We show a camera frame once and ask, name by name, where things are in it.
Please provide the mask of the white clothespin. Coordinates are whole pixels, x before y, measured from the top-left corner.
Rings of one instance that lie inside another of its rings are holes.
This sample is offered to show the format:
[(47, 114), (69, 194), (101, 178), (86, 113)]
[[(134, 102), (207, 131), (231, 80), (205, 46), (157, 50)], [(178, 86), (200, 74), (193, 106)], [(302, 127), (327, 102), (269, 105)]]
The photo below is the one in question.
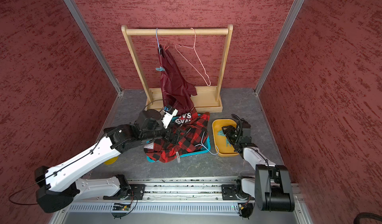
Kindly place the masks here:
[(181, 163), (179, 152), (176, 152), (176, 158), (177, 158), (177, 162)]

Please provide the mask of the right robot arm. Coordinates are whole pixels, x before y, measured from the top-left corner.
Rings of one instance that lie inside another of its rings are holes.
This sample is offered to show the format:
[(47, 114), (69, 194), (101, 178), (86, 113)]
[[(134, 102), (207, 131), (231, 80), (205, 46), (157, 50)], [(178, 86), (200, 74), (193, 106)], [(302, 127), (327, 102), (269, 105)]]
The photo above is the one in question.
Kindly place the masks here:
[(242, 178), (241, 192), (253, 197), (261, 211), (293, 212), (293, 190), (288, 169), (270, 161), (252, 142), (251, 126), (240, 120), (236, 126), (223, 126), (222, 132), (234, 151), (255, 170), (254, 178)]

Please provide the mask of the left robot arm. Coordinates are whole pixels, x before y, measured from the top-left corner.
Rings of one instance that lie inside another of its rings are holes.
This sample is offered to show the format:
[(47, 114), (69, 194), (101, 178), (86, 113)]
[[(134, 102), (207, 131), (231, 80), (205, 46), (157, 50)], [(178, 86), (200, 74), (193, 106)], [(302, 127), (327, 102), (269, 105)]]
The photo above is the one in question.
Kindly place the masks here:
[(74, 200), (102, 197), (106, 200), (134, 200), (133, 191), (124, 175), (106, 179), (84, 179), (83, 176), (102, 163), (169, 134), (169, 124), (178, 111), (164, 107), (143, 110), (134, 124), (106, 128), (93, 146), (53, 167), (41, 166), (35, 171), (39, 186), (36, 201), (45, 213), (54, 213)]

